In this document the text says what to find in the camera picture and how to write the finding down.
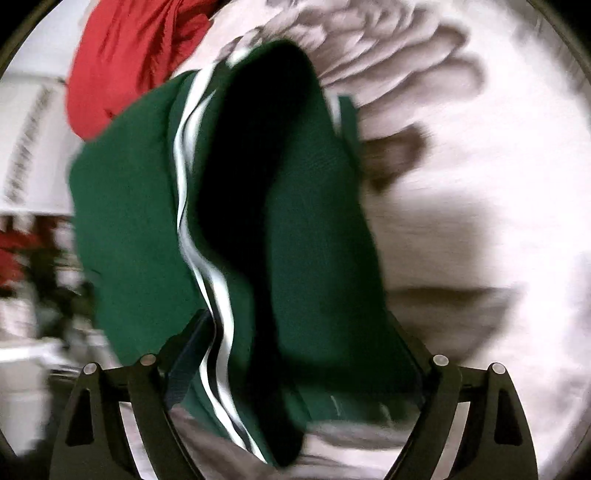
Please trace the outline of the green white varsity jacket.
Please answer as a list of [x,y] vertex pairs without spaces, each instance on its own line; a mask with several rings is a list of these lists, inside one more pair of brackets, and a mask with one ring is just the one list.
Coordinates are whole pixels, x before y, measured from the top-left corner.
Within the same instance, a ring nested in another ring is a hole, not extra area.
[[276,467],[308,425],[419,395],[360,205],[356,112],[288,41],[144,95],[69,173],[95,318],[122,363],[211,314],[186,409]]

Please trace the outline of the red clothes in closet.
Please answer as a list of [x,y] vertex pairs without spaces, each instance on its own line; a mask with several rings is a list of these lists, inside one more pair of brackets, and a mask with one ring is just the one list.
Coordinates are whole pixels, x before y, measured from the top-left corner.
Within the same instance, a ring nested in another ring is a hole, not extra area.
[[11,297],[18,284],[25,278],[24,260],[26,254],[43,245],[38,232],[25,233],[20,230],[1,232],[1,297]]

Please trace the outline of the white wardrobe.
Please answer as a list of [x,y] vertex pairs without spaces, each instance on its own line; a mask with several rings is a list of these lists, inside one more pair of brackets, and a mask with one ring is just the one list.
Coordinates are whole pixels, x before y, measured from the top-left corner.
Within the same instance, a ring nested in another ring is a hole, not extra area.
[[65,111],[65,85],[1,79],[1,212],[70,216],[70,165],[82,146]]

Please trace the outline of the floral fleece bed blanket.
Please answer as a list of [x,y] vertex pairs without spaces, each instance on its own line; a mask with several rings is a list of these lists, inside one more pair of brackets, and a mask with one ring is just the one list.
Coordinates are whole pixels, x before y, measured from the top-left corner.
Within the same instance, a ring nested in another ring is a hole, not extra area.
[[359,110],[394,317],[513,379],[543,479],[590,451],[590,56],[546,1],[232,1],[181,71],[288,39]]

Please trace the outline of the red duvet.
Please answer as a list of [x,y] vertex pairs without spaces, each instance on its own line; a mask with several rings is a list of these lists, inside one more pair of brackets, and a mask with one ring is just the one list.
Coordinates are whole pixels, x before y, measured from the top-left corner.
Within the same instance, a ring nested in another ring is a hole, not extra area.
[[211,28],[215,1],[101,0],[85,24],[69,78],[66,112],[74,133],[99,135],[158,87]]

